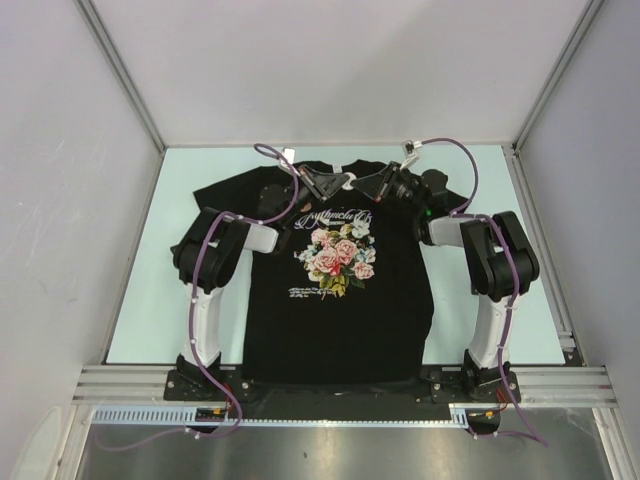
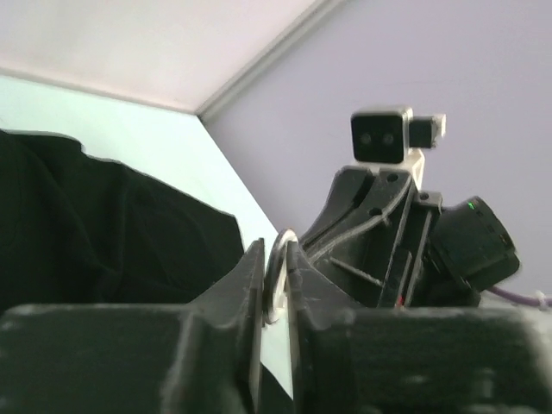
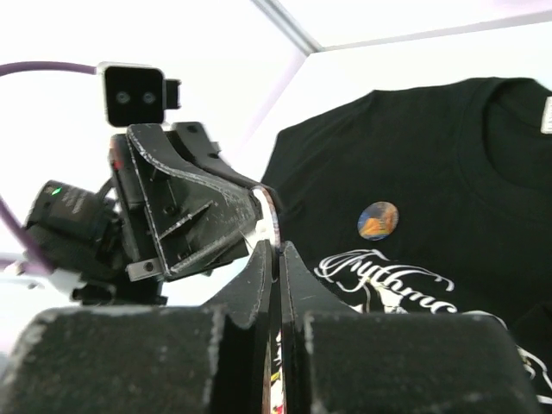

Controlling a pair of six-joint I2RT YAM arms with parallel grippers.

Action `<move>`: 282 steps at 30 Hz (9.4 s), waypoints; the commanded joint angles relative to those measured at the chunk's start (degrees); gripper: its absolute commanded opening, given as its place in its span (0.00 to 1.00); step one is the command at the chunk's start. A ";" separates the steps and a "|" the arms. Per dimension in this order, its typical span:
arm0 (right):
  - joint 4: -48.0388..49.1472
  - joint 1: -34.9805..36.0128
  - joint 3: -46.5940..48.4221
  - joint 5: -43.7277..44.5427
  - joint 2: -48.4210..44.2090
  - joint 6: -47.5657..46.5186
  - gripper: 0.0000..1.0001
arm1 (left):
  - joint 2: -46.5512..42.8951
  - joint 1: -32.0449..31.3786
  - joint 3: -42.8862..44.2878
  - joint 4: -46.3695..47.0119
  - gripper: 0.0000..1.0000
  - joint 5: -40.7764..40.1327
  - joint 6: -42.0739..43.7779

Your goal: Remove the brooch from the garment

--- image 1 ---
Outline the round pale brooch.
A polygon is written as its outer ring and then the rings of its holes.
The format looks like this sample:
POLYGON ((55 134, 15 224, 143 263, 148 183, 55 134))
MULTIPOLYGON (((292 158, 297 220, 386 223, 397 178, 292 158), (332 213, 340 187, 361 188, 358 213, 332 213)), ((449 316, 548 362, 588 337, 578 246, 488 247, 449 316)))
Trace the round pale brooch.
POLYGON ((357 179, 357 177, 356 177, 356 175, 355 175, 354 173, 352 173, 352 172, 345 172, 345 175, 348 177, 348 179, 347 179, 347 181, 346 181, 345 183, 343 183, 343 184, 342 184, 341 188, 342 188, 343 190, 347 190, 347 191, 352 190, 352 189, 353 189, 352 182, 353 182, 354 180, 356 180, 356 179, 357 179))

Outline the black floral print t-shirt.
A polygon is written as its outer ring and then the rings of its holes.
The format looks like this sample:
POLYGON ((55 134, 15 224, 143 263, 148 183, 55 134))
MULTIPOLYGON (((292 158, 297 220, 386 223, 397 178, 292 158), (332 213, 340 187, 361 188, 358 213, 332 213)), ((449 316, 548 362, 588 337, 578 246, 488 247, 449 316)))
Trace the black floral print t-shirt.
POLYGON ((414 212, 341 190, 252 260, 242 372, 260 383, 406 381, 434 315, 414 212))

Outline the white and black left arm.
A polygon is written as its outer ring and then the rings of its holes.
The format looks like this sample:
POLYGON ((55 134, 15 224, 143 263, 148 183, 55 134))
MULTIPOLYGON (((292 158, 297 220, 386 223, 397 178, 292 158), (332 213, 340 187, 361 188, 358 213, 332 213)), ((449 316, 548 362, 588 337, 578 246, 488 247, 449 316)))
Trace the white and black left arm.
POLYGON ((309 166, 293 169, 288 186, 270 184, 258 195, 258 219, 206 207, 182 240, 171 248, 179 280, 189 294, 187 340, 176 359, 176 386, 190 399, 214 397, 224 382, 219 324, 224 288, 247 250, 271 254, 285 243, 294 216, 350 188, 355 176, 321 173, 309 166))

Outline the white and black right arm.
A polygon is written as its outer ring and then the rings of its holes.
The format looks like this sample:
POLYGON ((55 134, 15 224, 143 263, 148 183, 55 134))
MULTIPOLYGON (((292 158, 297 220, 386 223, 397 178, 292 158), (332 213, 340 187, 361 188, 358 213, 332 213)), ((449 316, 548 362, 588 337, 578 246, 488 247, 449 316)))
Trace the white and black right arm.
POLYGON ((471 292, 479 296, 475 331, 464 352, 461 389, 473 401, 511 392, 509 343, 519 298, 539 278, 540 266, 512 211, 469 214, 454 206, 448 176, 428 169, 417 176, 391 162, 381 171, 353 180, 354 190, 376 203, 396 204, 412 219, 417 240, 464 251, 471 292))

